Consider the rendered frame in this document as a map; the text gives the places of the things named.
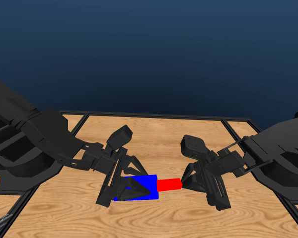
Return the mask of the blue hollow socket block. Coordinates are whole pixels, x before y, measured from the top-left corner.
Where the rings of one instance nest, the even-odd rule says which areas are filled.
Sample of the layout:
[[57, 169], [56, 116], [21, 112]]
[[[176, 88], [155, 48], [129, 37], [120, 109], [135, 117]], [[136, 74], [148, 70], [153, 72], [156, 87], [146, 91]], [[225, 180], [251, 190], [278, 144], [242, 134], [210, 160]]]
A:
[[[138, 197], [135, 199], [130, 199], [128, 201], [137, 201], [137, 200], [158, 200], [159, 195], [157, 191], [157, 175], [145, 175], [141, 176], [141, 178], [138, 179], [138, 181], [145, 186], [148, 190], [150, 190], [150, 195]], [[116, 196], [113, 198], [113, 201], [126, 201], [126, 200], [117, 200]]]

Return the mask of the thin red peg bar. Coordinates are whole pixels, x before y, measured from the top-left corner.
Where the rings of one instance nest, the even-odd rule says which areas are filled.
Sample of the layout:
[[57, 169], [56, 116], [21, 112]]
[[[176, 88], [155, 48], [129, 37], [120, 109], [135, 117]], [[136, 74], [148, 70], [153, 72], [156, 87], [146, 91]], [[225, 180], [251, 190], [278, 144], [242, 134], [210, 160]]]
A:
[[179, 190], [182, 188], [182, 182], [180, 178], [158, 179], [156, 186], [158, 192]]

